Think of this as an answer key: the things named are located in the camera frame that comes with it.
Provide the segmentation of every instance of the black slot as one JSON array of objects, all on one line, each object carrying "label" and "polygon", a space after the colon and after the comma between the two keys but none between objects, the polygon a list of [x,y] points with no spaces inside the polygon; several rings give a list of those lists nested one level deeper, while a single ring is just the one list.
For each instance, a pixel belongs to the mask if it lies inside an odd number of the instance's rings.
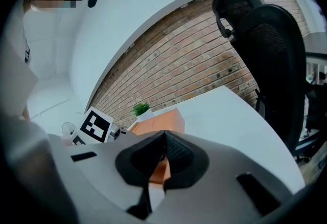
[{"label": "black slot", "polygon": [[281,205],[251,173],[239,175],[236,179],[263,216],[274,211]]},{"label": "black slot", "polygon": [[92,158],[93,156],[96,156],[96,154],[94,152],[87,152],[87,153],[83,153],[83,154],[73,155],[73,156],[71,156],[71,158],[74,162],[76,162],[76,161],[82,161],[85,159]]}]

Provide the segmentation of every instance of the white desk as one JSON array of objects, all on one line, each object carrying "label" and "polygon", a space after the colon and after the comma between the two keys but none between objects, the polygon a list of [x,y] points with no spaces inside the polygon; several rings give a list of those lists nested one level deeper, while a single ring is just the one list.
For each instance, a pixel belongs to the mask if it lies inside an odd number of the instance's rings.
[{"label": "white desk", "polygon": [[276,132],[225,86],[155,111],[154,115],[175,108],[185,120],[185,133],[238,149],[278,177],[292,193],[305,186],[295,160]]}]

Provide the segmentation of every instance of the gray floor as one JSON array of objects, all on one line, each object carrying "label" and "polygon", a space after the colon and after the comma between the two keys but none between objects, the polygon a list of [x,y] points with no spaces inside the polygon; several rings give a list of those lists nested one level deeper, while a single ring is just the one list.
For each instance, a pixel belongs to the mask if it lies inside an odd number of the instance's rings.
[{"label": "gray floor", "polygon": [[327,142],[325,142],[322,147],[317,151],[317,153],[310,159],[308,163],[301,161],[298,163],[300,171],[303,175],[306,185],[315,181],[319,174],[321,173],[322,168],[318,167],[320,161],[322,161],[327,155]]}]

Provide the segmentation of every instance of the brick wall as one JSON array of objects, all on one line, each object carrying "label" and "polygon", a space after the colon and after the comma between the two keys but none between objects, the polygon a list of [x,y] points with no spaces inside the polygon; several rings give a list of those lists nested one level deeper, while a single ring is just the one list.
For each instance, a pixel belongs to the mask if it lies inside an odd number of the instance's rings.
[{"label": "brick wall", "polygon": [[[258,87],[242,59],[221,36],[212,0],[196,0],[165,16],[116,62],[91,105],[126,128],[135,121],[133,106],[148,102],[153,111],[193,98],[221,85],[255,106]],[[265,0],[296,19],[309,32],[295,0]]]}]

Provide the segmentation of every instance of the white ceiling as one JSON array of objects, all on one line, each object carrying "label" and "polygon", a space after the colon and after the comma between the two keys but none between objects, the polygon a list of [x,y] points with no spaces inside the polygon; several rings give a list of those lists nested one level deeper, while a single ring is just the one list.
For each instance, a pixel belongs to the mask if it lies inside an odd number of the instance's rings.
[{"label": "white ceiling", "polygon": [[87,9],[86,0],[65,12],[35,12],[24,16],[24,29],[31,50],[30,68],[40,80],[66,73],[78,25]]}]

